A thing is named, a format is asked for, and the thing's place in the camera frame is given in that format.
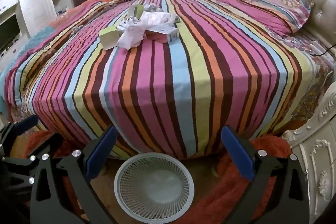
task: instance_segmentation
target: striped bedspread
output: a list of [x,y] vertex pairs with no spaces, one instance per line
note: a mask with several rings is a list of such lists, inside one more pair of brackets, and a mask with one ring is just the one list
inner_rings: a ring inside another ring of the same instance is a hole
[[[103,50],[99,30],[135,3],[179,15],[179,39]],[[106,5],[86,7],[17,61],[5,85],[12,117],[36,114],[42,128],[81,147],[114,124],[115,157],[155,151],[185,159],[220,150],[224,125],[245,138],[285,125],[330,71],[215,0],[136,0],[87,24]]]

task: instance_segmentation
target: bed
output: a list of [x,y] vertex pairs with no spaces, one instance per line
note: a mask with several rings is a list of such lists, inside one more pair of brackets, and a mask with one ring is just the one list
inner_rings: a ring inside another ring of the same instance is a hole
[[[103,50],[99,30],[149,3],[181,18],[179,39]],[[216,153],[224,125],[255,138],[313,115],[333,66],[310,56],[310,44],[335,43],[336,22],[335,0],[315,3],[309,27],[277,37],[218,0],[92,0],[6,73],[8,116],[36,114],[40,128],[79,147],[113,124],[117,158]]]

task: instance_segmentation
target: television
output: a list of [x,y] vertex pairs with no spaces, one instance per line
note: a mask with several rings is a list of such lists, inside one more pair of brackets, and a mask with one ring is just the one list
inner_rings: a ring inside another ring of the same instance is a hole
[[16,15],[8,18],[0,25],[0,52],[13,45],[13,40],[20,33]]

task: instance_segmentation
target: cardboard box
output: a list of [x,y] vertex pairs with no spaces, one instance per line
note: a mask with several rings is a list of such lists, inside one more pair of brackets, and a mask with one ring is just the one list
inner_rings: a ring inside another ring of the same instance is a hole
[[107,28],[99,31],[100,43],[105,50],[118,46],[119,38],[119,32],[114,25],[108,26]]
[[170,26],[152,26],[146,30],[147,39],[154,40],[160,43],[171,43],[180,35],[179,29]]
[[140,19],[140,17],[142,16],[143,10],[144,10],[144,7],[140,4],[131,5],[128,8],[126,18],[136,17],[137,19]]

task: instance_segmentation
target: pink pillow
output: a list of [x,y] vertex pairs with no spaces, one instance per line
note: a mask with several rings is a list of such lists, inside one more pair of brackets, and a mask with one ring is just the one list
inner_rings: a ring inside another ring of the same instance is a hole
[[222,0],[281,36],[295,33],[308,20],[313,0]]

